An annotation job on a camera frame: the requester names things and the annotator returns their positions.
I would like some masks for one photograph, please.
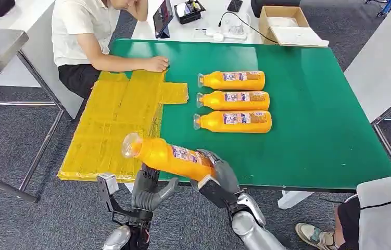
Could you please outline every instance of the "cardboard box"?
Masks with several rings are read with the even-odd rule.
[[[278,39],[272,31],[271,26],[268,22],[268,17],[287,17],[294,18],[298,23],[299,27],[310,27],[307,22],[304,13],[302,12],[300,7],[296,6],[263,6],[261,9],[260,18],[258,21],[259,31],[264,34],[266,37],[276,41],[276,43],[267,40],[263,36],[261,39],[264,44],[278,44]]]
[[[263,6],[258,22],[259,31],[274,41],[261,36],[264,44],[310,47],[327,47],[329,44],[310,28],[300,7]]]

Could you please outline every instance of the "green table mat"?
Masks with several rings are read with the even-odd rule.
[[[217,153],[242,185],[353,190],[361,182],[391,176],[391,162],[329,48],[119,39],[111,53],[170,59],[166,81],[187,82],[190,99],[165,105],[161,137]],[[197,74],[217,70],[264,71],[273,119],[269,133],[193,129],[195,113],[211,112],[196,107],[197,92],[212,92],[197,86]]]

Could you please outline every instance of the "man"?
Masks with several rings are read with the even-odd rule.
[[[120,10],[146,21],[148,0],[56,0],[53,10],[54,63],[60,81],[72,92],[88,98],[100,72],[144,69],[162,72],[168,59],[122,58],[109,55],[108,43]]]
[[[334,232],[299,223],[298,236],[320,250],[390,250],[391,177],[361,183],[356,192],[335,209]]]

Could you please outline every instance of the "shoe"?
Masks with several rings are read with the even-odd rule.
[[[337,250],[339,248],[333,241],[332,232],[323,232],[321,229],[305,223],[296,224],[295,231],[304,242],[320,250]]]

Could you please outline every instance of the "man's arm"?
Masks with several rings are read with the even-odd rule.
[[[148,0],[136,0],[133,5],[128,6],[128,12],[138,21],[148,19]]]
[[[97,70],[124,72],[144,69],[153,72],[163,72],[169,65],[169,61],[161,56],[142,59],[105,55],[100,50],[100,45],[94,34],[77,34],[76,36],[77,42],[82,47],[86,57]]]

